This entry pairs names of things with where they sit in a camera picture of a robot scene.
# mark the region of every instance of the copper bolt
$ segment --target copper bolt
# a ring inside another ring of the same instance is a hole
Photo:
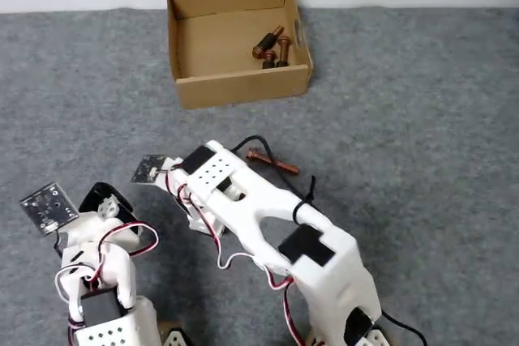
[[[272,32],[263,37],[263,39],[252,48],[252,57],[261,59],[267,49],[272,49],[276,44],[277,38],[281,35],[285,28],[283,26],[276,27]]]
[[[266,156],[265,154],[261,154],[260,152],[258,152],[258,149],[255,148],[248,150],[247,158],[250,158],[251,160],[261,160],[263,162],[266,162],[267,164],[272,164],[272,160],[270,160],[268,156]],[[299,167],[297,167],[296,165],[286,164],[285,162],[281,161],[276,161],[276,165],[289,173],[299,174]]]
[[[279,61],[277,62],[277,67],[288,66],[289,65],[289,47],[292,44],[289,36],[280,36],[277,39],[277,43],[281,47],[281,51],[279,53]]]
[[[263,69],[273,68],[276,66],[274,60],[276,59],[276,52],[272,49],[265,50],[264,53],[265,61],[263,61]]]

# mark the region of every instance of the wire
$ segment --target wire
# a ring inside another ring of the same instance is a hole
[[[62,299],[64,302],[68,304],[69,298],[65,297],[64,291],[63,291],[63,285],[62,285],[62,275],[66,271],[73,271],[74,269],[80,269],[80,268],[87,268],[88,270],[92,271],[92,273],[95,275],[96,269],[94,267],[91,267],[90,265],[86,265],[84,263],[74,263],[71,265],[67,265],[66,267],[62,267],[58,273],[54,276],[54,285],[56,285],[56,289],[58,290],[59,298]]]
[[[276,284],[276,282],[274,281],[274,275],[269,269],[267,269],[267,267],[265,267],[265,273],[267,273],[268,286],[273,291],[279,291],[280,289],[288,287],[290,284],[294,282],[294,278],[292,276],[288,276],[279,284]]]
[[[391,323],[403,328],[404,330],[410,331],[413,334],[415,334],[420,340],[422,341],[423,346],[427,346],[427,339],[420,331],[418,331],[416,328],[413,328],[409,326],[408,324],[402,323],[398,320],[396,320],[393,316],[388,314],[386,311],[382,310],[382,315]]]
[[[182,164],[175,164],[171,168],[169,168],[165,171],[165,188],[168,190],[169,194],[173,194],[173,192],[171,192],[171,187],[169,186],[169,172],[171,172],[172,170],[178,169],[181,166],[182,166]]]
[[[290,180],[286,177],[285,173],[281,170],[279,166],[277,166],[277,160],[274,157],[272,153],[272,149],[270,148],[270,145],[268,145],[268,142],[265,138],[263,138],[261,135],[250,135],[246,137],[242,142],[240,142],[238,145],[230,149],[233,153],[236,153],[239,149],[241,149],[245,144],[249,143],[250,141],[260,141],[263,145],[265,151],[267,152],[267,156],[270,159],[271,166],[274,168],[274,170],[277,173],[277,176],[285,183],[286,186],[297,196],[301,199],[301,201],[298,203],[298,205],[294,208],[292,211],[292,220],[295,224],[299,225],[298,222],[298,211],[299,208],[302,207],[304,204],[308,204],[309,206],[315,208],[317,211],[319,211],[319,208],[314,205],[314,189],[315,189],[315,176],[311,177],[311,184],[310,189],[308,190],[307,194],[303,194],[300,190],[298,190],[294,184],[290,182]]]
[[[186,187],[186,184],[182,184],[179,188],[178,188],[178,197],[177,197],[177,200],[181,203],[182,202],[182,190]],[[217,266],[219,269],[221,270],[226,270],[226,269],[229,269],[233,260],[236,258],[236,257],[248,257],[250,259],[253,259],[254,256],[252,254],[249,254],[249,253],[245,253],[245,252],[237,252],[237,253],[234,253],[232,254],[228,259],[227,261],[225,262],[224,265],[221,264],[221,241],[220,241],[220,238],[218,237],[218,234],[217,232],[214,230],[214,228],[211,226],[211,224],[208,222],[207,218],[205,217],[204,213],[202,212],[202,210],[193,202],[192,198],[191,198],[191,193],[189,194],[189,196],[187,197],[187,201],[191,204],[191,206],[193,206],[193,208],[196,210],[196,212],[198,213],[198,215],[200,216],[200,219],[204,222],[205,224],[205,227],[207,228],[207,230],[209,231],[209,233],[211,234],[211,237],[212,239],[214,240],[214,243],[217,247],[217,251],[218,251],[218,256],[217,256]]]
[[[290,281],[283,290],[283,312],[285,314],[286,325],[288,326],[290,334],[292,335],[292,338],[294,338],[295,343],[298,344],[298,346],[305,346],[306,343],[304,339],[301,337],[301,334],[299,334],[298,329],[295,327],[294,320],[292,319],[292,314],[290,313],[288,290],[290,288],[290,285],[292,285],[293,283],[293,281]]]
[[[68,340],[68,346],[74,346],[74,330],[70,326],[66,328],[66,339]]]
[[[59,249],[59,244],[62,243],[62,238],[59,235],[58,230],[56,230],[55,233],[56,233],[56,242],[54,243],[53,249],[56,253],[58,253],[59,258],[63,258],[63,252]]]
[[[240,142],[238,145],[236,145],[235,147],[233,147],[232,149],[230,149],[233,153],[237,152],[239,149],[241,149],[245,144],[249,143],[250,141],[254,141],[254,140],[257,140],[257,141],[260,141],[261,144],[263,145],[265,151],[267,152],[267,156],[268,158],[270,159],[270,161],[272,162],[272,167],[274,168],[274,170],[276,171],[277,173],[277,176],[279,176],[279,178],[285,183],[286,186],[289,187],[289,189],[294,192],[294,194],[296,196],[298,196],[299,198],[303,198],[304,197],[304,194],[298,190],[294,184],[292,184],[288,178],[286,178],[285,174],[281,171],[281,168],[279,166],[277,166],[276,162],[277,162],[277,159],[274,157],[273,153],[272,153],[272,149],[270,148],[270,146],[268,145],[268,142],[265,138],[263,138],[261,135],[250,135],[248,137],[246,137],[242,142]]]
[[[159,234],[150,224],[148,224],[146,222],[138,220],[138,221],[135,221],[135,222],[125,223],[125,224],[123,224],[121,226],[118,226],[118,227],[115,227],[115,228],[111,229],[110,231],[108,231],[99,240],[99,243],[97,244],[97,252],[99,253],[99,265],[98,265],[98,267],[96,269],[96,272],[95,272],[94,276],[88,280],[90,285],[93,285],[93,283],[96,282],[99,279],[99,277],[101,275],[101,271],[102,271],[103,265],[105,264],[105,256],[103,255],[103,253],[101,251],[101,246],[103,245],[103,243],[105,243],[106,239],[108,239],[109,237],[111,237],[115,233],[119,233],[122,230],[131,229],[131,228],[134,228],[134,227],[144,227],[144,228],[150,230],[153,233],[153,235],[155,236],[155,241],[153,243],[151,243],[151,244],[141,248],[141,249],[138,249],[136,251],[132,251],[130,253],[130,257],[136,257],[138,255],[147,253],[147,252],[149,252],[149,251],[151,251],[151,250],[153,250],[153,249],[155,249],[157,247],[157,245],[159,244]]]

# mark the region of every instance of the copper screw on carpet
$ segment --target copper screw on carpet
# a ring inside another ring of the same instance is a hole
[[[252,57],[257,58],[258,60],[263,58],[265,50],[272,49],[276,44],[277,38],[281,35],[285,28],[283,26],[278,26],[274,29],[273,32],[270,32],[257,44],[254,48],[252,48]]]
[[[279,53],[279,61],[276,64],[276,67],[280,68],[282,66],[289,65],[289,47],[292,44],[290,37],[288,36],[280,36],[277,39],[277,43],[281,47],[281,51]]]
[[[267,164],[272,164],[272,161],[270,160],[270,158],[268,158],[268,156],[261,154],[260,152],[258,152],[258,149],[255,148],[248,150],[247,158],[250,158],[251,160],[260,160],[266,162]],[[286,164],[285,162],[281,161],[276,161],[276,165],[289,173],[299,174],[299,167],[297,167],[296,165]]]
[[[276,64],[274,63],[274,60],[276,59],[275,51],[273,51],[272,49],[265,50],[264,58],[265,61],[263,61],[263,69],[269,69],[276,66]]]

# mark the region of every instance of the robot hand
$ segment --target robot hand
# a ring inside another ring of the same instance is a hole
[[[284,288],[285,318],[299,345],[304,341],[291,322],[286,300],[292,283],[307,301],[313,344],[388,344],[382,334],[377,333],[377,342],[370,336],[381,308],[355,239],[305,200],[263,179],[218,142],[200,146],[184,160],[145,156],[132,181],[159,186],[173,195],[190,228],[212,235],[220,268],[228,268],[234,256],[246,255],[267,272],[271,287]],[[298,227],[275,248],[261,233],[260,221],[265,217],[293,221]],[[224,227],[247,252],[234,254],[221,265],[219,236]],[[275,285],[272,273],[285,280]]]
[[[54,282],[68,305],[69,345],[161,346],[157,313],[149,299],[137,296],[131,261],[157,246],[155,229],[138,221],[131,205],[105,183],[91,189],[79,210],[56,183],[20,203],[44,235],[57,235],[62,268]],[[142,229],[155,241],[137,249]]]

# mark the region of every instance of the bolt head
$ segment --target bolt head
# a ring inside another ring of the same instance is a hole
[[[279,45],[290,45],[292,43],[292,40],[290,39],[289,36],[280,36],[277,39],[277,43]]]

